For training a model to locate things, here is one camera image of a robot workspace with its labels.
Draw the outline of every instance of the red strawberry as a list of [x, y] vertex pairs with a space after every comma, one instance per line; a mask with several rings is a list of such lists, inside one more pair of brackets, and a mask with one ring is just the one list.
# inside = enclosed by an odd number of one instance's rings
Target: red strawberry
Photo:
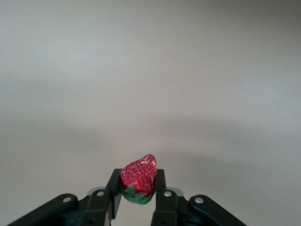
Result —
[[121, 170], [120, 191], [130, 202], [146, 204], [155, 193], [156, 176], [155, 156], [148, 154]]

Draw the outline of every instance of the gray surface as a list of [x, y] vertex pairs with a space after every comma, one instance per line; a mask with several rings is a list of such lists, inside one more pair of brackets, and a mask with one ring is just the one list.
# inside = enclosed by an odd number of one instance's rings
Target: gray surface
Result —
[[301, 225], [300, 1], [258, 2], [1, 1], [0, 225], [147, 153], [186, 198]]

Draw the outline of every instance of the green strawberry calyx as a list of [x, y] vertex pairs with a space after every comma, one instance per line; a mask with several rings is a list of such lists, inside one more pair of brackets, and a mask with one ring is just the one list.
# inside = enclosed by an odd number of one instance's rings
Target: green strawberry calyx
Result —
[[140, 204], [140, 205], [147, 204], [152, 198], [151, 194], [145, 197], [144, 192], [140, 192], [140, 193], [135, 194], [134, 185], [129, 185], [129, 186], [127, 186], [126, 189], [124, 189], [122, 187], [122, 185], [119, 185], [119, 189], [120, 189], [121, 194], [127, 200], [129, 200], [130, 202], [133, 202], [133, 203]]

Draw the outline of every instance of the silver screw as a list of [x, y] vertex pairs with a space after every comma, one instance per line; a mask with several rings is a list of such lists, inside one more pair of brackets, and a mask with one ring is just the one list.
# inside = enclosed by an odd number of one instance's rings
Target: silver screw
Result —
[[170, 197], [170, 196], [171, 196], [171, 192], [170, 192], [170, 191], [164, 192], [164, 196], [165, 196], [165, 197]]
[[66, 197], [63, 199], [63, 202], [70, 202], [71, 201], [71, 198], [70, 197]]
[[198, 204], [204, 203], [204, 200], [203, 200], [201, 197], [196, 197], [196, 198], [194, 199], [194, 201], [195, 201], [196, 203], [198, 203]]
[[99, 191], [99, 192], [97, 192], [96, 195], [97, 195], [97, 196], [103, 196], [103, 195], [104, 195], [104, 192], [103, 192], [103, 191]]

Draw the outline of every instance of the white tabletop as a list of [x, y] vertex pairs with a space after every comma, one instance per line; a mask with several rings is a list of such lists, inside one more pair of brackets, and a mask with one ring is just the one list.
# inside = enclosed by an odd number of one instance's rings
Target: white tabletop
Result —
[[301, 225], [301, 8], [257, 2], [1, 1], [0, 225], [148, 153], [187, 199]]

